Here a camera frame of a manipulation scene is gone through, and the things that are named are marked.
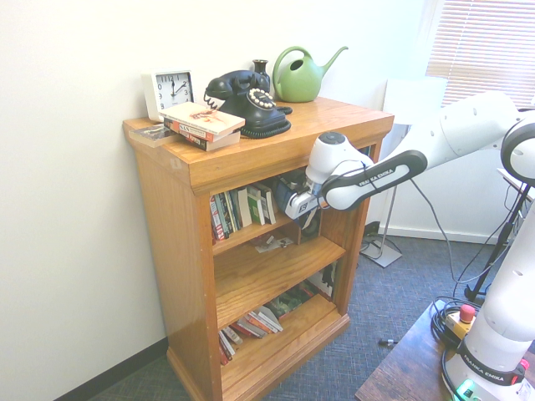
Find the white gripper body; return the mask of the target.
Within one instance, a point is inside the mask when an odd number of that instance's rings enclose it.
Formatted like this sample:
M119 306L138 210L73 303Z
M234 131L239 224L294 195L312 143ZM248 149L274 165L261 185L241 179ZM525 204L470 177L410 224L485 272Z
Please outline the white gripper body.
M310 191L303 193L294 193L290 196L285 207L285 214L292 220L310 212L320 206L321 198L312 194Z

